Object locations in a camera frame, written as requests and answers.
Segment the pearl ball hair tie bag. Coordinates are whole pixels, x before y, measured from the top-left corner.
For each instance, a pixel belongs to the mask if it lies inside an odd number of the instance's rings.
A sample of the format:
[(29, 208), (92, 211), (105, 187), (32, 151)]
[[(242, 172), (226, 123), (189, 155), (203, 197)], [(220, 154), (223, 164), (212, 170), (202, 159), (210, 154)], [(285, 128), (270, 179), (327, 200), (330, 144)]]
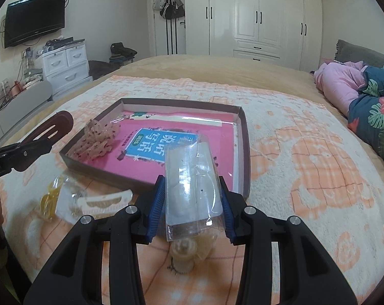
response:
[(176, 273), (188, 274), (209, 256), (219, 233), (207, 229), (196, 237), (174, 240), (170, 246), (171, 267)]

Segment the clear plastic packet white item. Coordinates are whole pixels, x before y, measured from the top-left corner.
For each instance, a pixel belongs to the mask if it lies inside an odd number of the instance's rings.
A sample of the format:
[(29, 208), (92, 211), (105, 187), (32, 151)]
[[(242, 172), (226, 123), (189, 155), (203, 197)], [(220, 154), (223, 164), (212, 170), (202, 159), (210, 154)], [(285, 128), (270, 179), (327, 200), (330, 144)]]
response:
[(221, 186), (207, 138), (165, 147), (165, 185), (168, 241), (224, 229)]

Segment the dark red hair clip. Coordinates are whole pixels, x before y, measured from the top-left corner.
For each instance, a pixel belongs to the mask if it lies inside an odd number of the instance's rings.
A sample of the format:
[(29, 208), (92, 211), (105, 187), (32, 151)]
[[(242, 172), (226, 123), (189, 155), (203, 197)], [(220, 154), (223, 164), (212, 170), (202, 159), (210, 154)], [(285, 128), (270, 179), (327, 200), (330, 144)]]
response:
[(69, 112), (60, 111), (36, 127), (25, 137), (22, 144), (46, 139), (54, 145), (73, 129), (73, 123), (73, 117)]

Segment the grey white bench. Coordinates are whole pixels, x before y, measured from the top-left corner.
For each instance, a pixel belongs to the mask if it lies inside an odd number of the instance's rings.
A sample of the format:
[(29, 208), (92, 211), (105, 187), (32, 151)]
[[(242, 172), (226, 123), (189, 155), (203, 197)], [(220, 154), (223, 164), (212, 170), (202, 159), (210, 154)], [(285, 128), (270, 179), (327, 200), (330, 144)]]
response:
[(35, 114), (52, 103), (52, 85), (42, 81), (18, 94), (0, 110), (0, 147), (28, 123)]

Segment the pile of dark clothes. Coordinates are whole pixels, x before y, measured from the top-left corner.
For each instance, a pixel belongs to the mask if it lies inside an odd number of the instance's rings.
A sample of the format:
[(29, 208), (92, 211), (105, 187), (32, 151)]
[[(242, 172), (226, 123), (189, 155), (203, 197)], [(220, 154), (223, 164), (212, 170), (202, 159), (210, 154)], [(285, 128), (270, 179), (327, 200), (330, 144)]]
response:
[(134, 58), (137, 55), (137, 51), (131, 48), (124, 47), (122, 42), (112, 43), (111, 56), (109, 62), (119, 66), (123, 66), (126, 63), (133, 63)]

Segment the blue floral quilt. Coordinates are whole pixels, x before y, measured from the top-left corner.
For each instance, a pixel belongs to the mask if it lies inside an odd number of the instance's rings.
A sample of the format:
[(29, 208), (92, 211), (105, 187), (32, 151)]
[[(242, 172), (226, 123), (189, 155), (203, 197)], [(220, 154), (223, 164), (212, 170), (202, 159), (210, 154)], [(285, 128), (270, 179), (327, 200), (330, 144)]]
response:
[(368, 66), (364, 85), (349, 106), (348, 128), (384, 161), (384, 67)]

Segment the white claw hair clip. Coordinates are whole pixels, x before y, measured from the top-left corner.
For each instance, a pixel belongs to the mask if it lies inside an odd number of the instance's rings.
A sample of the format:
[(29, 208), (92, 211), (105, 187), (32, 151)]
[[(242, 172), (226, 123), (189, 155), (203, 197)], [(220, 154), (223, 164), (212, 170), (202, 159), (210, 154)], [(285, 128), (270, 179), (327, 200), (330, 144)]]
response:
[(111, 193), (108, 195), (92, 195), (77, 199), (78, 209), (84, 215), (114, 215), (126, 207), (133, 198), (131, 190)]

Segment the pink-lined shallow cardboard box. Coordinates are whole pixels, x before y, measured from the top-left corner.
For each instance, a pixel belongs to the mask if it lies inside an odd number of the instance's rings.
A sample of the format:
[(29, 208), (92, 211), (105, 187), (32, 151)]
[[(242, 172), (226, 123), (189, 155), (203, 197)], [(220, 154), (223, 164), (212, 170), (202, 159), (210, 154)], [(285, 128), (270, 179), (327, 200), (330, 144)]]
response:
[(248, 197), (249, 139), (242, 107), (159, 98), (121, 98), (93, 119), (120, 124), (112, 150), (81, 162), (67, 156), (83, 127), (61, 150), (66, 166), (119, 189), (142, 193), (165, 174), (165, 147), (204, 136), (227, 187)]

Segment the white door with hanging bags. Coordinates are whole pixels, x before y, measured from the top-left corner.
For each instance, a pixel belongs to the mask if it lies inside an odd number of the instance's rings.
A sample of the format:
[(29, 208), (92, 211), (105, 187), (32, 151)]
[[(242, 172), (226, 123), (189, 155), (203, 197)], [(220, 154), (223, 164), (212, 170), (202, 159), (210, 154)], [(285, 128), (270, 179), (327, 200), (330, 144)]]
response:
[(154, 2), (147, 0), (150, 55), (186, 54), (185, 18), (164, 19), (160, 11), (153, 8)]

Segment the white glossy wardrobe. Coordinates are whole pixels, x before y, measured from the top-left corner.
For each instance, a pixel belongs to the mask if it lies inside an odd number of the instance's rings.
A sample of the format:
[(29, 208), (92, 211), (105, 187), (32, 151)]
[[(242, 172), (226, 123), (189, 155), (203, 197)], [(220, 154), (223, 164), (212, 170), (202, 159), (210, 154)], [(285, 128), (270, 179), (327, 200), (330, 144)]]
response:
[(186, 53), (318, 69), (322, 0), (185, 0)]

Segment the wall-mounted black television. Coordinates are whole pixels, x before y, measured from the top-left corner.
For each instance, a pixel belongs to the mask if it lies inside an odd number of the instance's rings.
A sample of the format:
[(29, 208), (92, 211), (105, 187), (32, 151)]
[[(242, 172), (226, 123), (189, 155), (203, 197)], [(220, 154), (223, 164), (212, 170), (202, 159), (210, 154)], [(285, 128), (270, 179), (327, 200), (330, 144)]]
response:
[(10, 48), (65, 27), (67, 0), (19, 0), (7, 6), (4, 47)]

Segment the grey pillow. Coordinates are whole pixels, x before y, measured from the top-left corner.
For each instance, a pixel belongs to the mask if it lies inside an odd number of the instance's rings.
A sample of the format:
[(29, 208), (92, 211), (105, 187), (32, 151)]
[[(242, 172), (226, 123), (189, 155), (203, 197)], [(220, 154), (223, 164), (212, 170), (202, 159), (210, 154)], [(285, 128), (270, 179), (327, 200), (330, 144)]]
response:
[(337, 41), (335, 60), (342, 63), (363, 61), (365, 64), (377, 68), (384, 66), (384, 54), (360, 45), (348, 43), (342, 39)]

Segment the white drawer cabinet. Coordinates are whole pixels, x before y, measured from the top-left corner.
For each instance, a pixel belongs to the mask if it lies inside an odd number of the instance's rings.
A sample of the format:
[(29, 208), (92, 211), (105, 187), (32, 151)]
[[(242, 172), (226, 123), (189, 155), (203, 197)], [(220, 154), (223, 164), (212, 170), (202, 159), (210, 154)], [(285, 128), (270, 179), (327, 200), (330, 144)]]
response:
[(38, 58), (42, 77), (52, 86), (52, 97), (58, 98), (90, 83), (85, 41), (74, 42), (56, 50), (43, 53)]

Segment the tan bed cover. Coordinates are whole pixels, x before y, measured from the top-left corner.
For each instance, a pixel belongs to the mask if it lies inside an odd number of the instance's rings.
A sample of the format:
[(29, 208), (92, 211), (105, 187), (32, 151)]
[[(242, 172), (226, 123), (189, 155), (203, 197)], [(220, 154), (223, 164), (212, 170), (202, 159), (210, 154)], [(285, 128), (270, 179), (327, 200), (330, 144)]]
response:
[(253, 186), (292, 186), (312, 176), (338, 176), (336, 169), (295, 170), (284, 140), (299, 141), (300, 128), (284, 126), (290, 112), (301, 123), (325, 130), (344, 117), (302, 71), (238, 58), (158, 56), (138, 61), (60, 99), (26, 126), (30, 131), (58, 110), (74, 117), (75, 130), (120, 98), (173, 98), (242, 107), (251, 148)]

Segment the pink quilt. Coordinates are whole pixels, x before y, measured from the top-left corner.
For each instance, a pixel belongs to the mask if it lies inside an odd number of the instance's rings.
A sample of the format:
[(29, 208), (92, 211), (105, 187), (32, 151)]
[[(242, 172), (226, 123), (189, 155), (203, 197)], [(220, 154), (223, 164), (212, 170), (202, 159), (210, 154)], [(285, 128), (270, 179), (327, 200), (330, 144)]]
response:
[(363, 61), (323, 63), (313, 74), (316, 88), (327, 101), (344, 116), (348, 116), (350, 104), (359, 96), (359, 88), (365, 84)]

